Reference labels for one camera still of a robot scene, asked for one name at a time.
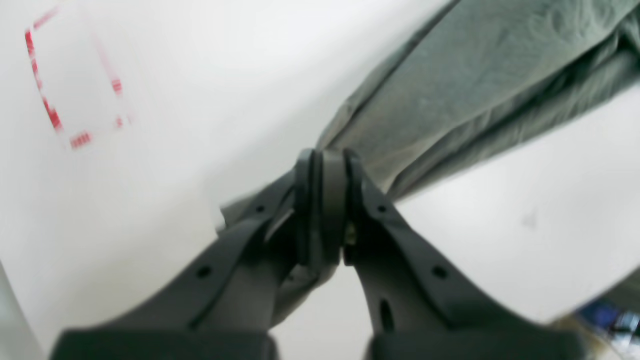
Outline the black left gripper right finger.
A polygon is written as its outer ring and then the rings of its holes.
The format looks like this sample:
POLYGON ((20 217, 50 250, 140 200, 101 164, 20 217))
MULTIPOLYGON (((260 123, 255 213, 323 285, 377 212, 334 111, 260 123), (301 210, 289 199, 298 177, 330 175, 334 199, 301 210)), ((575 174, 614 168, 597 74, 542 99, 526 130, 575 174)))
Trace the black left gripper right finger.
POLYGON ((354 153, 321 153, 320 189, 323 229, 365 294, 366 360, 585 360, 578 333, 506 309, 423 239, 354 153))

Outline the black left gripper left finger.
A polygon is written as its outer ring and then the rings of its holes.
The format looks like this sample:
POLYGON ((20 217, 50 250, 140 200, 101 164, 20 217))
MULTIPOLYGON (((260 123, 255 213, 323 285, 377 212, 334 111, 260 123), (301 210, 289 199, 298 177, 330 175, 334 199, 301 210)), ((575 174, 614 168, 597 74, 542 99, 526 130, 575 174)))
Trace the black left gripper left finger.
POLYGON ((277 360, 270 328, 321 282, 321 244, 311 244, 320 155, 261 191, 218 239, 134 309, 71 329, 53 360, 277 360))

